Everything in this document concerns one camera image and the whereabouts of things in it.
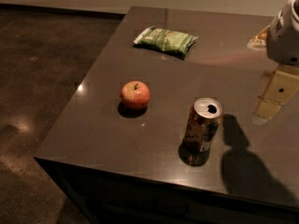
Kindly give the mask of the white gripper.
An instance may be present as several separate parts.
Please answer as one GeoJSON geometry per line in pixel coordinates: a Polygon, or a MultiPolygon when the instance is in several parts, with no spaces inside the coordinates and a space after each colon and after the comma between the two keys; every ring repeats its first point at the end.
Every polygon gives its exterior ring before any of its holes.
{"type": "Polygon", "coordinates": [[[289,0],[276,17],[247,44],[267,49],[269,59],[292,66],[278,66],[260,97],[252,122],[264,125],[299,92],[299,0],[289,0]]]}

